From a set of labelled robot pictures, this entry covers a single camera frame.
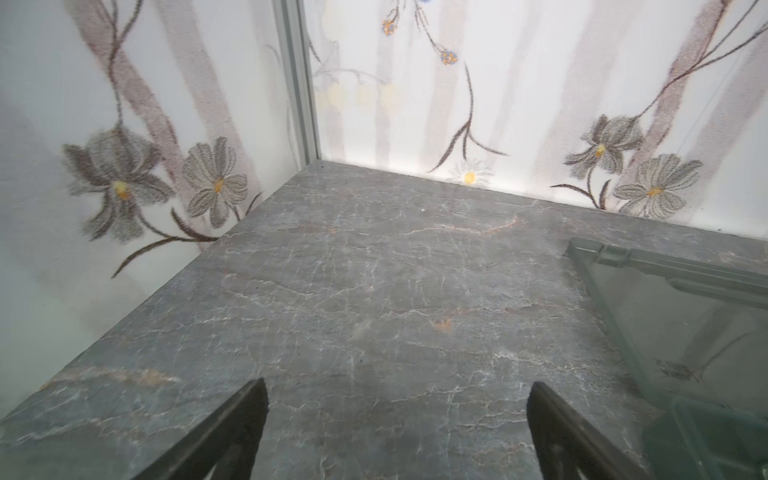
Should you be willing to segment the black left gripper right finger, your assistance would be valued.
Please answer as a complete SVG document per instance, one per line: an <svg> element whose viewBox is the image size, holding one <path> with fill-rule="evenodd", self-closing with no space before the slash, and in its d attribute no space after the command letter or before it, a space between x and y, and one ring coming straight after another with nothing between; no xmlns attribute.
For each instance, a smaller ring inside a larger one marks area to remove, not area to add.
<svg viewBox="0 0 768 480"><path fill-rule="evenodd" d="M545 479L651 477L541 381L532 385L526 416Z"/></svg>

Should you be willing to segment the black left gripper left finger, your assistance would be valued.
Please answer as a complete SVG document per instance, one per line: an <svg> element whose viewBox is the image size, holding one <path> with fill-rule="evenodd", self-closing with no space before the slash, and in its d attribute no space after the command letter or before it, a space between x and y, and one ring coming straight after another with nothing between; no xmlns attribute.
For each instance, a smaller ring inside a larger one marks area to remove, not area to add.
<svg viewBox="0 0 768 480"><path fill-rule="evenodd" d="M265 380L247 382L138 479L249 479L267 420Z"/></svg>

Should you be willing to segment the green transparent compartment box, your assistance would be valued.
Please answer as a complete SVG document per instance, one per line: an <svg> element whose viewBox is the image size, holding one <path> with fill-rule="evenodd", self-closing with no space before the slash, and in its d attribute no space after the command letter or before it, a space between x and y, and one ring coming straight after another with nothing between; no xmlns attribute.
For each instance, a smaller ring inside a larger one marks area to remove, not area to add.
<svg viewBox="0 0 768 480"><path fill-rule="evenodd" d="M641 394L659 479L767 475L767 278L574 238L568 254Z"/></svg>

